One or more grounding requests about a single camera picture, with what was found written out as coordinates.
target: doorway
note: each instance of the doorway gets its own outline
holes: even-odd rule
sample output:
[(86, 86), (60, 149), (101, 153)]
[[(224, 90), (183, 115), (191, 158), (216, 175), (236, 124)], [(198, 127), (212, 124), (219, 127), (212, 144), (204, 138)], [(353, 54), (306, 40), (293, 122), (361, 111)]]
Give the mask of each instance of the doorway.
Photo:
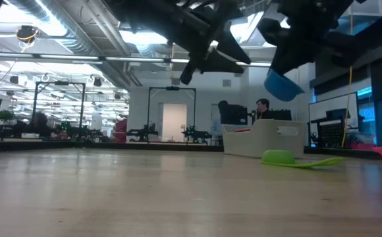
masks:
[(183, 142), (186, 128), (186, 104), (163, 104), (163, 142)]

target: desk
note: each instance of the desk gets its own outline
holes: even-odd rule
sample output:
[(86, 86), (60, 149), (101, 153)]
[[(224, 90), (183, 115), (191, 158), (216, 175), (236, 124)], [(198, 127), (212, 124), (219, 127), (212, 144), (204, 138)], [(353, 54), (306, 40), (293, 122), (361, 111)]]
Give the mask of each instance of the desk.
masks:
[(37, 138), (4, 138), (3, 141), (0, 142), (42, 142), (42, 139)]

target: yellow cable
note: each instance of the yellow cable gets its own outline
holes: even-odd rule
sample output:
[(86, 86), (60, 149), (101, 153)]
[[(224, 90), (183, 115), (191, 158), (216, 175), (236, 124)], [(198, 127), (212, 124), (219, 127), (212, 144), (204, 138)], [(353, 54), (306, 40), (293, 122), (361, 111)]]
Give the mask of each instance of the yellow cable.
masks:
[(28, 36), (28, 37), (26, 37), (26, 38), (20, 38), (20, 37), (17, 36), (17, 38), (18, 38), (19, 40), (30, 40), (30, 39), (32, 39), (34, 36), (36, 36), (38, 33), (39, 33), (39, 30), (36, 30), (36, 32), (34, 32), (34, 34), (33, 34), (32, 36)]
[(22, 51), (21, 51), (21, 53), (24, 53), (27, 49), (28, 49), (29, 47), (24, 47), (24, 48), (22, 48)]
[[(354, 16), (350, 15), (350, 34), (354, 34)], [(348, 133), (348, 114), (349, 114), (349, 100), (350, 94), (352, 93), (352, 78), (353, 78), (353, 68), (349, 68), (349, 93), (348, 93), (348, 102), (346, 104), (346, 116), (344, 118), (344, 130), (343, 130), (343, 139), (341, 147), (344, 148), (344, 142), (346, 141), (346, 135)]]

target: ceiling duct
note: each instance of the ceiling duct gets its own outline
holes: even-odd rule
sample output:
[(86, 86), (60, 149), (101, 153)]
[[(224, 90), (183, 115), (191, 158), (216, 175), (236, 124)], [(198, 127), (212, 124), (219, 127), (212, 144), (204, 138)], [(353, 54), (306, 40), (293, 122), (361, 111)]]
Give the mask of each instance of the ceiling duct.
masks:
[[(145, 57), (145, 58), (161, 58), (161, 57), (164, 57), (162, 54), (158, 53), (155, 50), (155, 47), (152, 44), (146, 44), (146, 45), (137, 44), (136, 47), (137, 47), (137, 50), (141, 54), (142, 57)], [(162, 66), (165, 68), (171, 66), (170, 63), (155, 63), (155, 65)]]
[[(16, 6), (24, 13), (36, 17), (44, 24), (50, 23), (52, 18), (55, 17), (67, 29), (64, 37), (75, 38), (60, 39), (57, 42), (75, 55), (102, 55), (100, 49), (56, 0), (7, 0), (7, 2)], [(132, 75), (117, 70), (111, 63), (103, 62), (101, 65), (90, 66), (102, 71), (105, 77), (116, 87), (128, 89), (130, 81), (133, 81), (138, 86), (135, 80), (131, 79)]]

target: man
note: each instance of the man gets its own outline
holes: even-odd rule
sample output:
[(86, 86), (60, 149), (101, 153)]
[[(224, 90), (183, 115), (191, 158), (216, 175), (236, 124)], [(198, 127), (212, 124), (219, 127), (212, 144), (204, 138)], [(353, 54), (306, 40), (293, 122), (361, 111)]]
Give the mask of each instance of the man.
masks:
[(257, 119), (268, 119), (270, 101), (268, 99), (257, 100)]
[(213, 118), (211, 118), (211, 135), (216, 138), (216, 140), (219, 142), (219, 145), (223, 145), (221, 113), (228, 105), (229, 104), (227, 101), (220, 101), (217, 104), (219, 108), (219, 114), (213, 115)]

